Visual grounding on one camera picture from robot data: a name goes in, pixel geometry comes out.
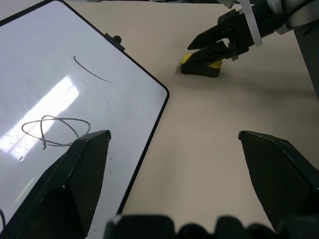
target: beige table surface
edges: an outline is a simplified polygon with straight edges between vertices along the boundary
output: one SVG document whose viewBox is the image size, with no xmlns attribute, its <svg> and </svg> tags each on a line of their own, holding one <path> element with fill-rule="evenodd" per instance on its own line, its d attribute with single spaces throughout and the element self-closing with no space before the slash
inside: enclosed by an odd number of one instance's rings
<svg viewBox="0 0 319 239">
<path fill-rule="evenodd" d="M 319 168 L 319 101 L 292 32 L 273 34 L 220 77 L 183 75 L 179 61 L 197 34 L 228 9 L 219 4 L 70 2 L 165 84 L 170 99 L 127 200 L 125 214 L 166 214 L 179 228 L 212 231 L 220 215 L 270 225 L 252 187 L 240 130 L 290 141 Z"/>
</svg>

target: whiteboard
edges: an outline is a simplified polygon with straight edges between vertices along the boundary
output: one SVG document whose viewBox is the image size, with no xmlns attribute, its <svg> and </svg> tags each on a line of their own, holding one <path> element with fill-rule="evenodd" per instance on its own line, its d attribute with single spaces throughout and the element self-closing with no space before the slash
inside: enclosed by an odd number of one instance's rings
<svg viewBox="0 0 319 239">
<path fill-rule="evenodd" d="M 0 24 L 0 209 L 8 222 L 42 173 L 68 149 L 43 150 L 40 140 L 22 132 L 22 124 L 44 115 L 86 120 L 91 132 L 112 134 L 88 236 L 102 238 L 144 157 L 168 91 L 65 3 L 48 1 L 26 13 Z M 80 135 L 87 130 L 82 122 L 68 123 Z M 40 135 L 39 123 L 27 130 Z M 44 122 L 43 130 L 52 141 L 75 140 L 58 121 Z"/>
</svg>

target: yellow and black object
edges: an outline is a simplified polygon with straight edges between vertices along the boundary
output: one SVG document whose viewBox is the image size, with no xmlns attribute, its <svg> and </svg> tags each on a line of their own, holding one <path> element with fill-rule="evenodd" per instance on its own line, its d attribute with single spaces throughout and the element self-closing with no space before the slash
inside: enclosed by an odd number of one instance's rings
<svg viewBox="0 0 319 239">
<path fill-rule="evenodd" d="M 208 77 L 219 76 L 222 60 L 212 64 L 194 61 L 192 54 L 185 54 L 180 61 L 180 71 L 183 74 L 200 75 Z"/>
</svg>

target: whiteboard frame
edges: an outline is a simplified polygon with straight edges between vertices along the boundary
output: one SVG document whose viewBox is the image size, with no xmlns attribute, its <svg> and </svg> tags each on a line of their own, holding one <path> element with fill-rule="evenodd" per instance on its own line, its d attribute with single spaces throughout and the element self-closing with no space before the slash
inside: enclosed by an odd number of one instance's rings
<svg viewBox="0 0 319 239">
<path fill-rule="evenodd" d="M 167 102 L 168 102 L 168 99 L 169 99 L 169 91 L 168 91 L 168 88 L 167 88 L 163 83 L 161 83 L 161 82 L 160 82 L 158 79 L 156 79 L 152 74 L 150 74 L 145 68 L 143 68 L 138 62 L 136 62 L 131 56 L 129 56 L 126 52 L 124 52 L 124 50 L 121 48 L 121 46 L 119 46 L 119 44 L 118 44 L 112 37 L 110 37 L 108 34 L 104 35 L 104 34 L 103 34 L 101 31 L 99 31 L 95 26 L 93 26 L 87 19 L 85 19 L 82 15 L 80 15 L 76 10 L 74 10 L 70 5 L 68 5 L 68 4 L 67 4 L 66 2 L 64 2 L 63 0 L 44 0 L 44 1 L 38 3 L 38 4 L 34 5 L 34 6 L 31 6 L 31 7 L 27 8 L 27 9 L 21 11 L 21 12 L 18 12 L 18 13 L 16 13 L 16 14 L 10 16 L 10 17 L 7 17 L 7 18 L 5 18 L 5 19 L 3 19 L 3 20 L 0 20 L 0 27 L 2 27 L 3 25 L 6 25 L 6 24 L 10 23 L 11 21 L 14 21 L 14 20 L 16 20 L 16 19 L 18 19 L 18 18 L 20 18 L 20 17 L 22 17 L 22 16 L 24 16 L 24 15 L 26 15 L 26 14 L 28 14 L 28 13 L 34 11 L 34 10 L 36 10 L 36 9 L 42 7 L 42 6 L 45 6 L 45 5 L 47 5 L 48 3 L 51 3 L 51 2 L 53 2 L 53 1 L 59 1 L 59 2 L 63 3 L 66 7 L 68 7 L 68 8 L 69 8 L 72 12 L 74 12 L 78 17 L 80 17 L 85 23 L 87 23 L 90 27 L 92 27 L 95 31 L 97 31 L 104 39 L 106 39 L 107 41 L 109 41 L 114 47 L 116 47 L 120 52 L 122 52 L 126 57 L 128 57 L 133 63 L 135 63 L 141 70 L 143 70 L 143 71 L 144 71 L 145 73 L 147 73 L 151 78 L 153 78 L 160 86 L 162 86 L 162 87 L 166 90 L 166 93 L 167 93 L 166 98 L 165 98 L 164 103 L 163 103 L 163 106 L 162 106 L 162 108 L 161 108 L 161 110 L 160 110 L 160 112 L 159 112 L 159 115 L 158 115 L 158 117 L 157 117 L 157 119 L 156 119 L 156 121 L 155 121 L 155 124 L 154 124 L 154 126 L 153 126 L 152 131 L 151 131 L 151 134 L 150 134 L 150 136 L 149 136 L 149 138 L 148 138 L 148 140 L 147 140 L 147 142 L 146 142 L 146 145 L 145 145 L 145 147 L 144 147 L 144 149 L 143 149 L 143 152 L 142 152 L 142 154 L 141 154 L 141 157 L 140 157 L 140 159 L 139 159 L 139 161 L 138 161 L 138 163 L 137 163 L 137 165 L 136 165 L 136 168 L 135 168 L 135 170 L 134 170 L 134 173 L 133 173 L 133 175 L 132 175 L 132 177 L 131 177 L 130 183 L 128 184 L 128 187 L 127 187 L 127 189 L 126 189 L 126 191 L 125 191 L 125 194 L 124 194 L 124 196 L 123 196 L 123 199 L 122 199 L 122 201 L 121 201 L 121 204 L 120 204 L 120 206 L 119 206 L 119 208 L 118 208 L 118 210 L 117 210 L 117 214 L 121 214 L 122 211 L 123 211 L 123 208 L 124 208 L 124 206 L 125 206 L 125 203 L 126 203 L 128 197 L 129 197 L 129 194 L 130 194 L 130 192 L 131 192 L 131 189 L 132 189 L 132 186 L 133 186 L 133 184 L 134 184 L 134 181 L 135 181 L 135 179 L 136 179 L 136 177 L 137 177 L 137 174 L 138 174 L 138 172 L 139 172 L 139 170 L 140 170 L 140 167 L 141 167 L 141 165 L 142 165 L 142 162 L 143 162 L 143 160 L 144 160 L 144 157 L 145 157 L 145 155 L 146 155 L 146 152 L 147 152 L 147 150 L 148 150 L 148 148 L 149 148 L 149 145 L 150 145 L 150 143 L 151 143 L 151 140 L 152 140 L 152 137 L 153 137 L 153 135 L 154 135 L 154 133 L 155 133 L 155 130 L 156 130 L 156 128 L 157 128 L 157 125 L 158 125 L 158 123 L 159 123 L 159 121 L 160 121 L 160 118 L 161 118 L 161 116 L 162 116 L 162 114 L 163 114 L 163 112 L 164 112 L 164 109 L 165 109 L 165 107 L 166 107 L 166 104 L 167 104 Z"/>
</svg>

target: yellow object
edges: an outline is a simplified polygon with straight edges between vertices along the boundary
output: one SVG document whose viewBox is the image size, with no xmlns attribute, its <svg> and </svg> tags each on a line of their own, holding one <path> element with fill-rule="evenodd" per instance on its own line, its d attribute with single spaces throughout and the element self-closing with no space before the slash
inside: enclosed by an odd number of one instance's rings
<svg viewBox="0 0 319 239">
<path fill-rule="evenodd" d="M 188 59 L 189 57 L 191 56 L 191 54 L 185 54 L 183 55 L 183 58 L 182 60 L 180 61 L 180 64 L 184 64 Z M 209 67 L 212 67 L 212 68 L 220 68 L 221 67 L 221 63 L 223 62 L 223 60 L 220 60 L 220 61 L 217 61 L 213 64 L 210 64 Z"/>
</svg>

